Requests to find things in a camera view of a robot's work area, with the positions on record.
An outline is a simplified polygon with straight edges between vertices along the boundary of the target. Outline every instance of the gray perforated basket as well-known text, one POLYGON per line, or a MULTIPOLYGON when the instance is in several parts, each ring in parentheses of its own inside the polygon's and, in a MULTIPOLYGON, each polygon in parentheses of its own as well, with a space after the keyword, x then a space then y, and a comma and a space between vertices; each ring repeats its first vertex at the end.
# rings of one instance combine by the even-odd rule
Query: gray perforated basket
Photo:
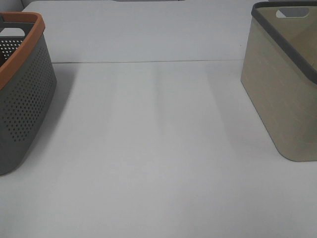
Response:
POLYGON ((4 19, 0 28, 19 27, 25 32, 24 37, 0 37, 0 175, 3 175, 23 160, 49 108, 56 78, 41 16, 24 12, 0 13, 0 16, 4 19))

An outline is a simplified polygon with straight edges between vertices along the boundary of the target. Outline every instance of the laundry basket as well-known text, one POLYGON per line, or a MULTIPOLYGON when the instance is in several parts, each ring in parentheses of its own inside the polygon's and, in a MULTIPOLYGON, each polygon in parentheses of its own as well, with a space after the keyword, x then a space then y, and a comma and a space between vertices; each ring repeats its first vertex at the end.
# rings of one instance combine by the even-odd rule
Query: laundry basket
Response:
POLYGON ((3 28, 20 28, 24 36, 0 36, 0 175, 23 160, 56 87, 42 17, 0 12, 3 28))
POLYGON ((260 2, 241 81, 277 150, 293 161, 317 160, 317 2, 260 2), (277 17, 285 9, 300 17, 277 17))

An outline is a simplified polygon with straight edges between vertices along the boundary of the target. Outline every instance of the basket hole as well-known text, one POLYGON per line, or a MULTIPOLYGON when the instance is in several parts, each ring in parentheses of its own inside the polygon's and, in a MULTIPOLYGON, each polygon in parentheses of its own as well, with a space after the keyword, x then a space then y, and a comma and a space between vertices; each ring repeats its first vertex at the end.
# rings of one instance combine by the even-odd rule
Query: basket hole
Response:
POLYGON ((19 37, 24 37, 25 33, 22 29, 20 28, 4 28, 0 32, 0 37, 10 37, 10 36, 19 36, 19 37))
POLYGON ((276 12, 277 18, 303 18, 309 14, 308 7, 282 7, 276 12))

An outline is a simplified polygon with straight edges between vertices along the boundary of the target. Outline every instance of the white tabletop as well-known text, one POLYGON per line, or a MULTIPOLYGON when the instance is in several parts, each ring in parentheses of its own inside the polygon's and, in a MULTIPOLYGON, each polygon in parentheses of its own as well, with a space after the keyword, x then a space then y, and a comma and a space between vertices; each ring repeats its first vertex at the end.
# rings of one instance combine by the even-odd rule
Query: white tabletop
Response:
POLYGON ((259 0, 35 1, 54 62, 243 59, 259 0))
POLYGON ((1 238, 316 238, 317 162, 279 155, 241 60, 54 69, 1 238))

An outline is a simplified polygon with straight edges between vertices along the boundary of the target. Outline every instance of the beige fabric basket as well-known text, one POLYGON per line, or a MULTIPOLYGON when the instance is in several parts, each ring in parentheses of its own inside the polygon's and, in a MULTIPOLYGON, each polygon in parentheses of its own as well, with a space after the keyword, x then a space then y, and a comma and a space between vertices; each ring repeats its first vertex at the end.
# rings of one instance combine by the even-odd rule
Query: beige fabric basket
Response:
POLYGON ((279 153, 317 160, 317 2, 260 2, 241 81, 279 153), (282 7, 306 7, 304 17, 276 17, 282 7))

